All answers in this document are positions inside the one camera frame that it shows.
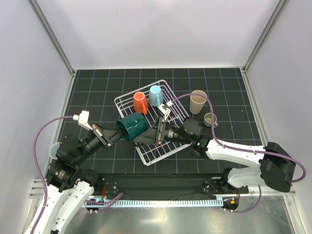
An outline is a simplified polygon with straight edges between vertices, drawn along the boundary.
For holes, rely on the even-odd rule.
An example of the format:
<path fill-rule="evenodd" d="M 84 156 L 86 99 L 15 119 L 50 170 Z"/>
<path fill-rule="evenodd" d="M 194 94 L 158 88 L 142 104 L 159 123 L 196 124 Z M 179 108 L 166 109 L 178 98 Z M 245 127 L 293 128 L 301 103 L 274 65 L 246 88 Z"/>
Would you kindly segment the dark green mug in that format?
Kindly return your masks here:
<path fill-rule="evenodd" d="M 130 114 L 116 122 L 117 129 L 125 130 L 122 137 L 126 142 L 134 140 L 148 129 L 148 122 L 141 113 Z"/>

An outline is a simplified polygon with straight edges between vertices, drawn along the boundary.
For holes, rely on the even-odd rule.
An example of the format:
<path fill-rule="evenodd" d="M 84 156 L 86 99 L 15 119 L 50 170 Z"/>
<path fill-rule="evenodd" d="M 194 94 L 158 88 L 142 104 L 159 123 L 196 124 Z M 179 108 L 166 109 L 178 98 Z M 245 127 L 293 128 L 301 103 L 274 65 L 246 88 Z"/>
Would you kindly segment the orange mug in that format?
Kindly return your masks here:
<path fill-rule="evenodd" d="M 148 101 L 143 92 L 136 92 L 133 96 L 134 110 L 144 115 L 148 114 Z"/>

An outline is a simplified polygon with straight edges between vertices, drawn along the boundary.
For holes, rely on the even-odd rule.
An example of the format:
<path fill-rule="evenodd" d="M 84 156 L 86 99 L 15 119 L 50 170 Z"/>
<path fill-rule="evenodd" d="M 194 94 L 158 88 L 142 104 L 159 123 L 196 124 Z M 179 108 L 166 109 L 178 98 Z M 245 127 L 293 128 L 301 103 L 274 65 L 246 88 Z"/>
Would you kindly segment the light blue mug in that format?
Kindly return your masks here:
<path fill-rule="evenodd" d="M 163 92 L 160 86 L 153 85 L 150 88 L 149 102 L 154 107 L 159 107 L 163 103 Z"/>

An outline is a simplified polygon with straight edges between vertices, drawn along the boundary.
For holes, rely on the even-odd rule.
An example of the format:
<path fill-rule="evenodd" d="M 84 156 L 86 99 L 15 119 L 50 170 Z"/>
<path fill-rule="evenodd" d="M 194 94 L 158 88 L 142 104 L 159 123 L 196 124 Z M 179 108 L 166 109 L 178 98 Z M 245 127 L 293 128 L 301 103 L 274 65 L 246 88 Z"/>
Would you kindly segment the pale blue mug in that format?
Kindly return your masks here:
<path fill-rule="evenodd" d="M 57 160 L 57 150 L 60 147 L 60 142 L 56 142 L 53 145 L 51 145 L 51 147 L 49 148 L 49 157 L 51 159 Z"/>

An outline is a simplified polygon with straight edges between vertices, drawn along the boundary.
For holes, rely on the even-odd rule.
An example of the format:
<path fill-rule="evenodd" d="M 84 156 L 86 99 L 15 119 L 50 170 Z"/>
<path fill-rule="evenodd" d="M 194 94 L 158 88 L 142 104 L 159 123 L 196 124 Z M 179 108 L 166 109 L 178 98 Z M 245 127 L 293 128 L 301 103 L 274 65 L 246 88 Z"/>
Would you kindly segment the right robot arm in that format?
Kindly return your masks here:
<path fill-rule="evenodd" d="M 266 185 L 271 189 L 287 193 L 291 190 L 295 163 L 289 155 L 277 157 L 283 149 L 276 143 L 267 146 L 250 146 L 214 139 L 203 134 L 199 123 L 185 118 L 178 127 L 163 118 L 134 139 L 137 146 L 164 142 L 188 144 L 189 152 L 197 158 L 230 161 L 244 165 L 244 168 L 226 168 L 219 180 L 219 189 L 231 193 L 236 188 Z"/>

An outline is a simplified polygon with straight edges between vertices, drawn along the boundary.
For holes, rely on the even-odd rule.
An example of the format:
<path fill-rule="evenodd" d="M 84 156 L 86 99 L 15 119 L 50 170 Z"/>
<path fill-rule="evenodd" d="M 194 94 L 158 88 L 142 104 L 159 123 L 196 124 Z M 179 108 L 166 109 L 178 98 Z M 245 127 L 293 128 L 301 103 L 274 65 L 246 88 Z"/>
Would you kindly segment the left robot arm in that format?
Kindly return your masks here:
<path fill-rule="evenodd" d="M 80 206 L 90 195 L 104 188 L 102 176 L 81 165 L 100 148 L 109 148 L 125 135 L 122 129 L 107 129 L 93 124 L 80 140 L 74 135 L 63 137 L 43 180 L 44 196 L 27 234 L 62 234 Z"/>

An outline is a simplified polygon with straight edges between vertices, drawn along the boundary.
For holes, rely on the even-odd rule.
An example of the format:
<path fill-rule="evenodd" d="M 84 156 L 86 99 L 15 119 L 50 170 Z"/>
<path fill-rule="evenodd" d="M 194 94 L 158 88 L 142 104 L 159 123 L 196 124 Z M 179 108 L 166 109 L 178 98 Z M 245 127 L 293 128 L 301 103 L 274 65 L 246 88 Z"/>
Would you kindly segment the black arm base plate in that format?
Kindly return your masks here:
<path fill-rule="evenodd" d="M 207 199 L 210 195 L 228 195 L 248 188 L 223 190 L 221 174 L 102 174 L 103 183 L 94 194 L 103 190 L 109 198 L 122 192 L 124 200 L 187 200 Z"/>

